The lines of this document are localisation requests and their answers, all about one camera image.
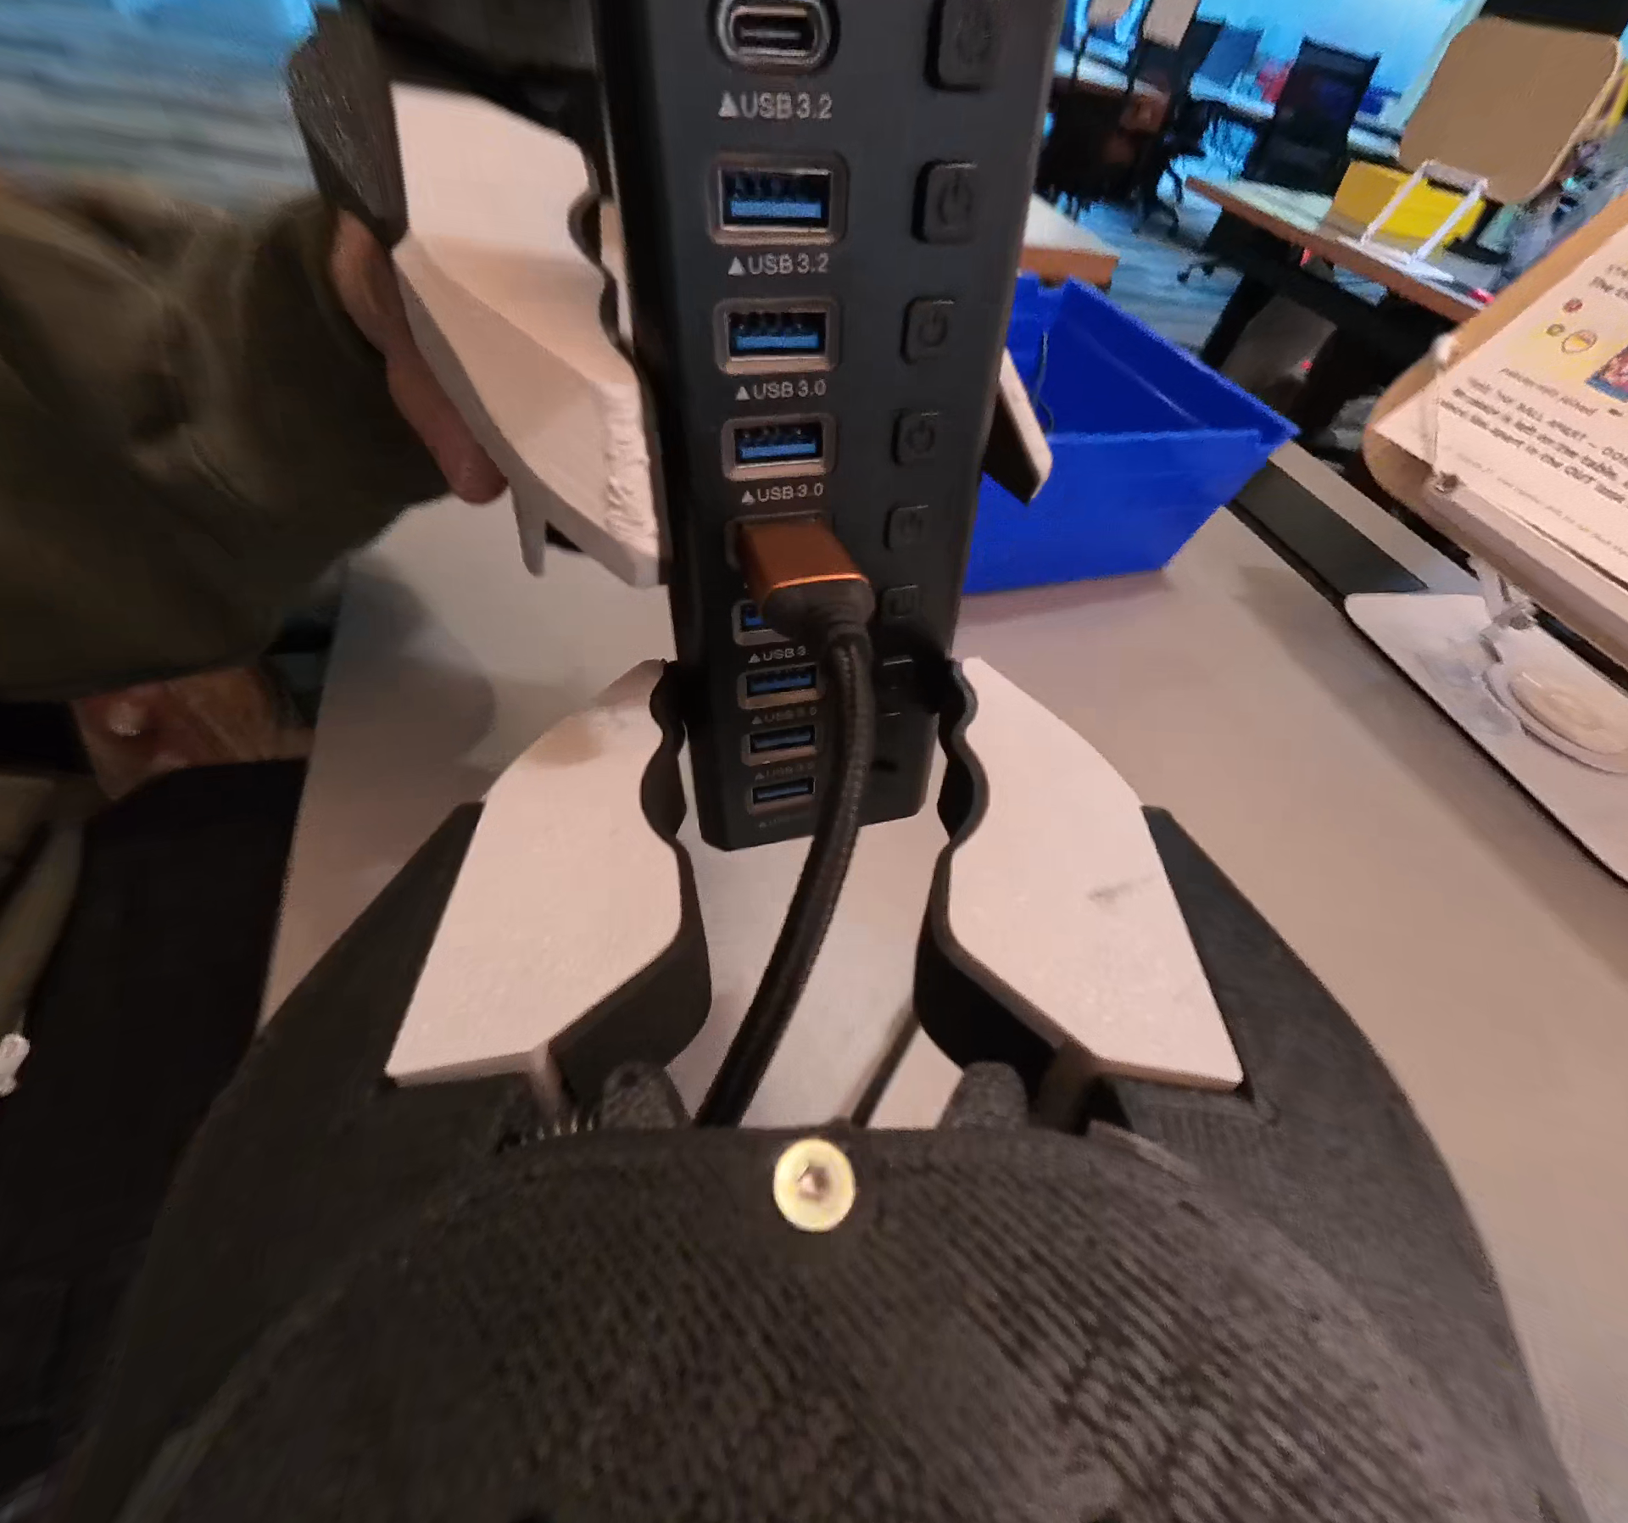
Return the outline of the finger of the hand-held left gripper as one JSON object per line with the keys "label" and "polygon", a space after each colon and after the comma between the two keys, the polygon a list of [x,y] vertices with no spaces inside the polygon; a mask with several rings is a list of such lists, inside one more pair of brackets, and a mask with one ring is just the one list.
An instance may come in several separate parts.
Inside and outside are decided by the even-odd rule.
{"label": "finger of the hand-held left gripper", "polygon": [[519,554],[545,534],[631,589],[662,586],[662,469],[627,352],[620,222],[584,149],[497,104],[392,82],[416,345],[498,469]]}
{"label": "finger of the hand-held left gripper", "polygon": [[1014,354],[1004,349],[983,442],[983,478],[1028,508],[1043,493],[1051,466],[1051,442],[1043,433]]}

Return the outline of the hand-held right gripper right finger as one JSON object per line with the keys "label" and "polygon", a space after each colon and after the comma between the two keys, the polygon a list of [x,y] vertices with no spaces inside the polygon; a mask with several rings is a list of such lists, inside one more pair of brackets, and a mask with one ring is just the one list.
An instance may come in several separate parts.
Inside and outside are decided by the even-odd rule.
{"label": "hand-held right gripper right finger", "polygon": [[914,1011],[956,1063],[1239,1089],[1243,1066],[1131,785],[982,656],[939,721],[943,848]]}

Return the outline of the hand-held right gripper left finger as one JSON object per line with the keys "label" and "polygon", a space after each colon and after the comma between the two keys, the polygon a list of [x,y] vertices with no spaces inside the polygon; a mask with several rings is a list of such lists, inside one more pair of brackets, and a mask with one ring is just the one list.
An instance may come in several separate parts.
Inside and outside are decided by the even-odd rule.
{"label": "hand-held right gripper left finger", "polygon": [[604,1089],[672,1063],[711,1011],[663,659],[552,723],[488,791],[384,1072]]}

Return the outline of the black multi-port usb hub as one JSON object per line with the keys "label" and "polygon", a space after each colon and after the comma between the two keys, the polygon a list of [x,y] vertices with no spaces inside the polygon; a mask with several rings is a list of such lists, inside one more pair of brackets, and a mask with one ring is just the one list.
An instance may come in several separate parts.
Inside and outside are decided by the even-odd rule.
{"label": "black multi-port usb hub", "polygon": [[865,822],[923,805],[1066,0],[595,0],[705,842],[812,834],[832,697],[735,527],[872,581]]}

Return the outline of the black braided cable orange plug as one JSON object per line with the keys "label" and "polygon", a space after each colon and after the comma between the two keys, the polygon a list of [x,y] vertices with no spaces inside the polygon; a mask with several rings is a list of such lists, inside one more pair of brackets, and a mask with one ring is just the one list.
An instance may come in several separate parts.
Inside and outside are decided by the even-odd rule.
{"label": "black braided cable orange plug", "polygon": [[748,518],[735,557],[757,612],[802,646],[802,672],[832,697],[832,769],[804,785],[813,825],[778,938],[753,1001],[699,1111],[705,1128],[738,1125],[825,945],[874,762],[874,592],[835,527],[813,515]]}

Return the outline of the person's left forearm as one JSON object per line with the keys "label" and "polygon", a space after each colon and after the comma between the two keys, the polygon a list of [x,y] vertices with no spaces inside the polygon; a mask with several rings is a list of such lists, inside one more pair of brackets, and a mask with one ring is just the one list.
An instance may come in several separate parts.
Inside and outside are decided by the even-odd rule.
{"label": "person's left forearm", "polygon": [[253,656],[452,489],[335,284],[338,211],[2,185],[2,697]]}

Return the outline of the grey desk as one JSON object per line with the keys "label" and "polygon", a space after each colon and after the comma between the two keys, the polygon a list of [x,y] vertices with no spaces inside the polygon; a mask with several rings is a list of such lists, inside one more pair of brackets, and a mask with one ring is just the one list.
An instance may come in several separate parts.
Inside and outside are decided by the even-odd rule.
{"label": "grey desk", "polygon": [[[343,576],[263,1016],[460,802],[672,646],[445,498]],[[1168,811],[1362,1027],[1455,1173],[1555,1447],[1624,1519],[1624,886],[1243,518],[1157,576],[973,596],[956,643]]]}

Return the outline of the person's left hand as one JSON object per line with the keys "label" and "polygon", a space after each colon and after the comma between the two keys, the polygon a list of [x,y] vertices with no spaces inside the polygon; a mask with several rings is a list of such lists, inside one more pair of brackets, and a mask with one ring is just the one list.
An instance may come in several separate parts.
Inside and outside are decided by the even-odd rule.
{"label": "person's left hand", "polygon": [[431,453],[448,489],[477,508],[503,498],[507,483],[498,466],[419,352],[386,247],[348,211],[335,212],[333,284],[351,326],[379,352],[396,413]]}

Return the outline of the blue plastic bin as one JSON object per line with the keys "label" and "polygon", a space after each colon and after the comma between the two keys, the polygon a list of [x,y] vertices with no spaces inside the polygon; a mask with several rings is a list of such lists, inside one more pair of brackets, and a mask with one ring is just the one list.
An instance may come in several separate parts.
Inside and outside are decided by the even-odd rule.
{"label": "blue plastic bin", "polygon": [[1008,352],[1054,466],[1028,508],[982,482],[963,594],[1155,573],[1297,436],[1080,283],[1018,274]]}

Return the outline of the white table with wooden edge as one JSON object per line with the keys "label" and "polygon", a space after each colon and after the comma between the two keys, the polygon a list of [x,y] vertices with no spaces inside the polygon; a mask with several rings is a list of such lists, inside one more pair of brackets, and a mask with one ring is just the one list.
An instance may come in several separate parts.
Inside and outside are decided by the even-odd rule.
{"label": "white table with wooden edge", "polygon": [[1040,193],[1028,198],[1018,270],[1045,284],[1080,283],[1109,290],[1121,253]]}

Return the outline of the long wooden table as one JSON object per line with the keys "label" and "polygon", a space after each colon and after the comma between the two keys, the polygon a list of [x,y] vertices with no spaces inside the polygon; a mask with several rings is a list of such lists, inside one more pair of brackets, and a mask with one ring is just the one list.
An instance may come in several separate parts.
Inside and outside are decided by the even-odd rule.
{"label": "long wooden table", "polygon": [[1474,319],[1489,296],[1402,264],[1399,250],[1362,247],[1331,222],[1331,198],[1252,182],[1185,178],[1217,211],[1200,257],[1239,277],[1204,343],[1220,361],[1271,299],[1291,299],[1356,341],[1425,349]]}

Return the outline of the black office chair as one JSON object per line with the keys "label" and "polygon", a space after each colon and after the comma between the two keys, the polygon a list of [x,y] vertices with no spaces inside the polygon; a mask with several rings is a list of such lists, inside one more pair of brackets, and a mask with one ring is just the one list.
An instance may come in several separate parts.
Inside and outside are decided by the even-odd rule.
{"label": "black office chair", "polygon": [[1131,144],[1128,206],[1134,231],[1144,231],[1160,206],[1160,182],[1191,129],[1191,80],[1220,28],[1217,19],[1196,18],[1175,46],[1145,32],[1131,46],[1122,133]]}
{"label": "black office chair", "polygon": [[1301,36],[1274,116],[1256,129],[1240,182],[1331,196],[1376,67],[1376,55]]}

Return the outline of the instruction sheet on stand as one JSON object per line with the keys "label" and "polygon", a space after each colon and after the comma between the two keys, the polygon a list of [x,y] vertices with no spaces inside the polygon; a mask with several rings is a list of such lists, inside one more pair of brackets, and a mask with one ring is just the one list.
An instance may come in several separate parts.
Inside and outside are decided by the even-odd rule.
{"label": "instruction sheet on stand", "polygon": [[[1618,234],[1624,237],[1624,196],[1551,247],[1528,274],[1551,277],[1558,267],[1555,253],[1594,250]],[[1624,581],[1605,576],[1552,535],[1487,501],[1480,489],[1464,483],[1434,459],[1438,388],[1464,345],[1464,333],[1478,336],[1474,319],[1438,336],[1434,349],[1376,400],[1362,436],[1364,463],[1386,496],[1432,524],[1483,571],[1503,576],[1530,596],[1535,612],[1624,668]]]}

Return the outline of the clear acrylic stand base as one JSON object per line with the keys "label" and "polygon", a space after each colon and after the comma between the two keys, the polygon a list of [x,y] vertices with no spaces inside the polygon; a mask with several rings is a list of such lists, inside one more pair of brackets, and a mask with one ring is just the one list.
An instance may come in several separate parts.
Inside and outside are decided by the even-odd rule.
{"label": "clear acrylic stand base", "polygon": [[1624,881],[1624,684],[1478,594],[1353,594],[1346,616],[1588,855]]}

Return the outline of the printed instruction sheet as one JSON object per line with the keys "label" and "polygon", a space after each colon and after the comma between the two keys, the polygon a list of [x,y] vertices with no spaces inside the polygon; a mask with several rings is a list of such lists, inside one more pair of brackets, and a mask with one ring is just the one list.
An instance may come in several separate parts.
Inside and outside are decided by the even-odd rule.
{"label": "printed instruction sheet", "polygon": [[1464,333],[1438,388],[1434,459],[1624,581],[1624,237],[1555,258]]}

